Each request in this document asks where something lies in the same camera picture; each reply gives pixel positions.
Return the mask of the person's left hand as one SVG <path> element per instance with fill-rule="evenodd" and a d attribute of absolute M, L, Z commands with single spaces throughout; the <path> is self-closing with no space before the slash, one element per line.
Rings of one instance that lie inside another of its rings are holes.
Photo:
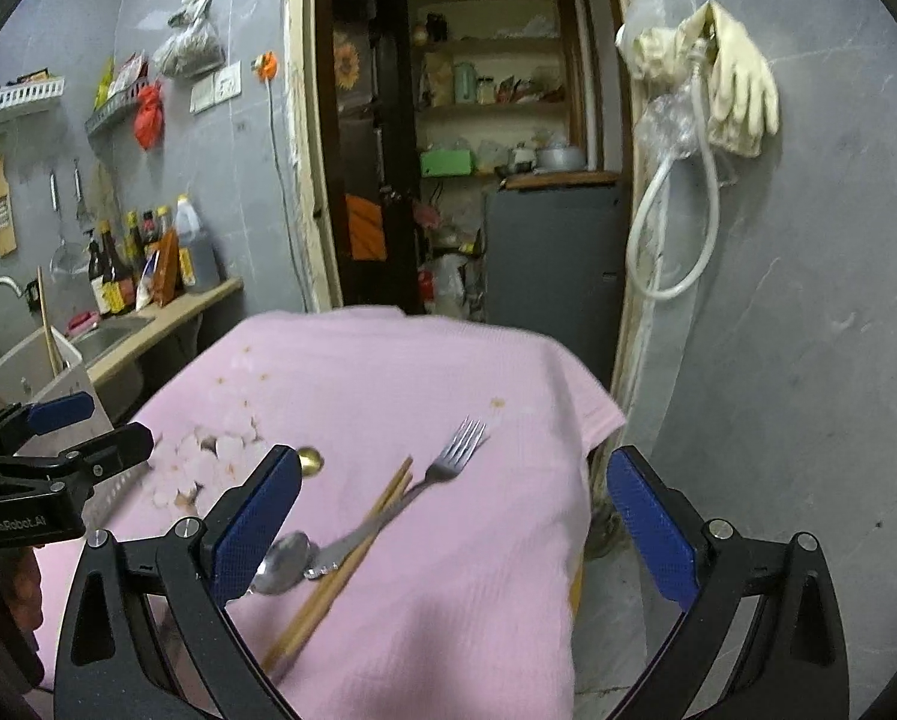
<path fill-rule="evenodd" d="M 35 632 L 43 624 L 41 572 L 32 546 L 0 569 L 0 595 L 22 632 Z"/>

